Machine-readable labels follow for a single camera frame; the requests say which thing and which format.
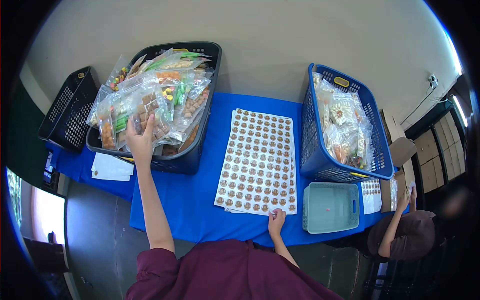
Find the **fluorescent light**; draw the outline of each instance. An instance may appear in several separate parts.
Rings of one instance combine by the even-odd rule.
[[[458,111],[460,112],[460,116],[462,117],[463,124],[466,127],[467,126],[467,118],[465,118],[465,114],[463,113],[463,110],[460,106],[460,103],[458,102],[458,99],[456,98],[455,95],[453,95],[453,101],[455,102],[456,108],[458,109]]]
[[[458,54],[455,50],[455,46],[453,45],[452,39],[448,35],[447,31],[444,30],[445,35],[447,36],[448,42],[450,43],[450,48],[452,50],[452,57],[455,64],[455,70],[458,72],[458,76],[462,75],[462,65],[460,64],[460,59],[458,58]]]

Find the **black plastic basket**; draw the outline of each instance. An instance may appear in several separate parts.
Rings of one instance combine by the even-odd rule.
[[[174,49],[187,49],[191,52],[200,52],[205,53],[207,55],[211,55],[208,64],[210,67],[215,69],[215,73],[211,78],[211,88],[210,94],[208,95],[207,103],[205,105],[204,114],[200,120],[198,126],[198,132],[195,136],[195,139],[190,146],[187,147],[184,151],[172,155],[172,156],[157,156],[154,155],[152,157],[152,170],[163,171],[163,172],[171,172],[171,173],[180,173],[180,174],[188,174],[192,175],[198,172],[198,167],[200,165],[200,157],[202,155],[202,148],[205,140],[205,134],[207,132],[207,124],[208,119],[210,118],[210,109],[212,108],[212,97],[213,91],[215,90],[216,79],[218,77],[218,71],[220,70],[220,59],[222,57],[222,48],[213,42],[181,42],[181,43],[172,43],[172,44],[163,44],[163,45],[156,45],[150,46],[142,51],[138,52],[137,55],[132,59],[132,63],[134,63],[137,59],[139,59],[143,55],[147,55],[145,57],[146,60],[151,60],[155,58],[157,55],[161,54],[161,50],[168,50],[170,48]],[[122,157],[132,158],[132,154],[129,152],[122,152],[122,151],[115,151],[115,150],[107,150],[102,148],[102,143],[98,138],[99,132],[98,129],[90,127],[87,134],[86,144],[88,149],[99,152],[103,154],[109,154],[113,156],[119,156],[120,159],[133,163],[128,159],[124,159]]]
[[[85,121],[97,91],[90,67],[70,74],[43,119],[38,137],[62,149],[81,152],[89,127]]]

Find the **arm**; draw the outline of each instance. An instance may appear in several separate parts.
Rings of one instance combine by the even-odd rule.
[[[412,187],[412,194],[410,194],[410,209],[409,212],[413,213],[417,211],[417,188]]]
[[[294,266],[299,267],[283,243],[282,237],[280,236],[280,231],[282,230],[283,223],[285,222],[286,213],[279,208],[275,209],[274,213],[275,217],[272,213],[268,213],[268,232],[272,238],[275,252],[285,257]]]
[[[400,218],[402,217],[403,211],[407,208],[408,201],[410,197],[407,197],[408,189],[403,193],[402,199],[398,203],[398,207],[393,215],[390,224],[385,231],[384,238],[378,247],[378,254],[382,257],[390,257],[390,246],[392,245],[393,240],[395,239],[396,229]]]
[[[130,148],[137,166],[138,186],[144,209],[145,229],[150,249],[163,248],[175,253],[172,233],[162,203],[158,197],[150,170],[152,161],[152,129],[154,115],[150,115],[145,132],[137,135],[131,120],[127,124],[127,145]]]

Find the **sleeve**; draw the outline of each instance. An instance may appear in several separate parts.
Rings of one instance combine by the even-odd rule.
[[[425,245],[425,238],[418,234],[409,234],[395,238],[390,244],[390,259],[413,260],[423,257],[430,249]]]
[[[162,248],[140,252],[137,256],[137,282],[126,299],[160,299],[168,294],[177,280],[180,263],[175,254]]]

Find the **white paper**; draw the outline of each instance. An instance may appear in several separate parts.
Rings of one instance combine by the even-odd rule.
[[[379,212],[382,208],[379,180],[363,181],[361,183],[361,193],[363,197],[363,213],[368,215]]]
[[[92,164],[92,178],[116,178],[133,175],[133,164],[120,160],[114,156],[96,153]]]
[[[94,177],[93,172],[92,172],[92,178],[102,179],[102,180],[114,180],[114,181],[130,181],[130,175],[121,175],[121,176],[113,176],[113,177]]]
[[[232,112],[230,124],[232,130],[214,205],[224,207],[225,211],[233,213],[268,215],[269,211],[280,208],[289,215],[296,214],[292,119],[256,112],[247,112],[245,115],[243,110],[237,109]]]

